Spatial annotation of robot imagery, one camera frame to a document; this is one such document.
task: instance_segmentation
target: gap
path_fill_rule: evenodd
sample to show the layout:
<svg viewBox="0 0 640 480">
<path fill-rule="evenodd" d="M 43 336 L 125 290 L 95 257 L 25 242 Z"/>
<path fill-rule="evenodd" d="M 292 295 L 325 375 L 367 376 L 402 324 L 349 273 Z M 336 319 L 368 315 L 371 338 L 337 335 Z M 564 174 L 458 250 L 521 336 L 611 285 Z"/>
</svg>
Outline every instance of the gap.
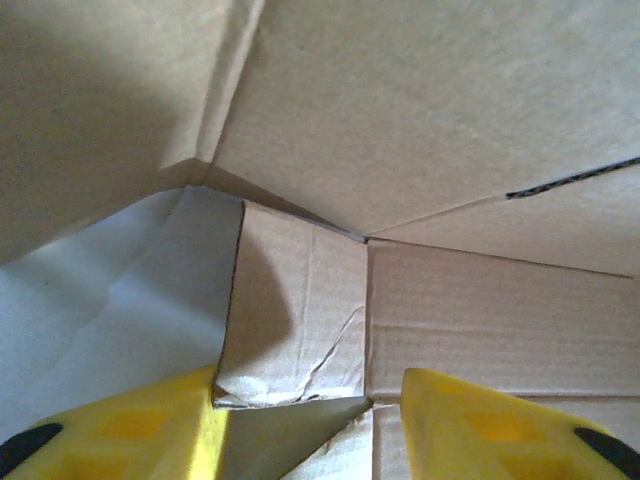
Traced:
<svg viewBox="0 0 640 480">
<path fill-rule="evenodd" d="M 607 173 L 615 172 L 616 170 L 622 170 L 623 168 L 634 167 L 640 165 L 640 157 L 632 158 L 631 160 L 625 160 L 623 162 L 612 163 L 606 167 L 595 168 L 593 170 L 587 170 L 586 172 L 571 175 L 569 177 L 561 178 L 549 183 L 543 183 L 537 187 L 527 188 L 525 190 L 518 190 L 516 192 L 509 192 L 505 195 L 507 200 L 514 200 L 516 198 L 527 198 L 534 195 L 539 195 L 544 192 L 548 192 L 554 188 L 563 187 L 572 183 L 581 182 L 588 178 L 598 177 Z"/>
</svg>

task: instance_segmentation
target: cardboard panel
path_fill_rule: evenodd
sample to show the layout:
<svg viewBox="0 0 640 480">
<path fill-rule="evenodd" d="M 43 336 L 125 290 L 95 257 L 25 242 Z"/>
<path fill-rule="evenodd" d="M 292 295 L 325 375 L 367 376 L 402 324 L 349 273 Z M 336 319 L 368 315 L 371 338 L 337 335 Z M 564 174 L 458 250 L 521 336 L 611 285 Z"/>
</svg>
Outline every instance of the cardboard panel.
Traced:
<svg viewBox="0 0 640 480">
<path fill-rule="evenodd" d="M 367 405 L 365 398 L 341 398 L 232 411 L 221 480 L 313 480 L 332 471 L 370 476 L 371 421 L 354 420 Z"/>
<path fill-rule="evenodd" d="M 216 163 L 371 233 L 637 154 L 634 2 L 268 2 Z"/>
<path fill-rule="evenodd" d="M 378 406 L 373 419 L 373 480 L 411 480 L 400 405 Z"/>
<path fill-rule="evenodd" d="M 367 247 L 248 203 L 218 385 L 221 403 L 364 394 Z"/>
<path fill-rule="evenodd" d="M 0 262 L 202 169 L 250 5 L 2 2 Z"/>
<path fill-rule="evenodd" d="M 371 479 L 372 450 L 373 411 L 368 410 L 282 480 Z"/>
<path fill-rule="evenodd" d="M 640 167 L 377 232 L 383 238 L 640 275 Z"/>
<path fill-rule="evenodd" d="M 425 367 L 519 394 L 640 393 L 627 278 L 371 241 L 370 395 Z"/>
<path fill-rule="evenodd" d="M 631 447 L 640 449 L 640 399 L 532 399 L 536 403 L 578 415 L 604 426 Z M 374 412 L 374 480 L 411 480 L 400 406 Z"/>
</svg>

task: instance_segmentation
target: black tip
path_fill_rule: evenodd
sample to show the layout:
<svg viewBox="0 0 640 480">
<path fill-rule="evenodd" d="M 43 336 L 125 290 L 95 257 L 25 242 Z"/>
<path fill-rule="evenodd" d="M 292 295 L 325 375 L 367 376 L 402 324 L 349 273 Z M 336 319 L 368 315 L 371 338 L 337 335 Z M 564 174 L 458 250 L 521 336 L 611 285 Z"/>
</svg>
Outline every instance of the black tip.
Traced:
<svg viewBox="0 0 640 480">
<path fill-rule="evenodd" d="M 640 454 L 629 445 L 591 428 L 577 427 L 574 433 L 628 478 L 640 480 Z"/>
<path fill-rule="evenodd" d="M 5 478 L 22 462 L 44 447 L 62 431 L 59 423 L 47 423 L 14 435 L 0 445 L 0 479 Z"/>
</svg>

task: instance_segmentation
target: white paper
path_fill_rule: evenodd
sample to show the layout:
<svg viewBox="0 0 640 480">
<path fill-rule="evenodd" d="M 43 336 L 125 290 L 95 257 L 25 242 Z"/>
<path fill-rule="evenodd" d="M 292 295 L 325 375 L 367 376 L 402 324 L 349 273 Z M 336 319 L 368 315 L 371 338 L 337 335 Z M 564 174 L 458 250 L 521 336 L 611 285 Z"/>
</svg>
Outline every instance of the white paper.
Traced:
<svg viewBox="0 0 640 480">
<path fill-rule="evenodd" d="M 217 363 L 241 222 L 239 200 L 187 187 L 0 267 L 0 443 Z"/>
</svg>

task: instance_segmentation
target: yellow plastic part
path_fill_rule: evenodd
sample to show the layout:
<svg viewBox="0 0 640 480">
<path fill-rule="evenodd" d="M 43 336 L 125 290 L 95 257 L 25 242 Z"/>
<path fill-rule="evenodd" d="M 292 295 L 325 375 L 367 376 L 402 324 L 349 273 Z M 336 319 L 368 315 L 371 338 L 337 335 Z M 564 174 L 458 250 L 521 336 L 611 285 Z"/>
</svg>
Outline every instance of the yellow plastic part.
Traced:
<svg viewBox="0 0 640 480">
<path fill-rule="evenodd" d="M 215 368 L 44 419 L 63 429 L 7 480 L 215 480 L 228 412 L 214 410 Z"/>
<path fill-rule="evenodd" d="M 626 480 L 573 430 L 587 420 L 423 369 L 405 372 L 414 480 Z"/>
</svg>

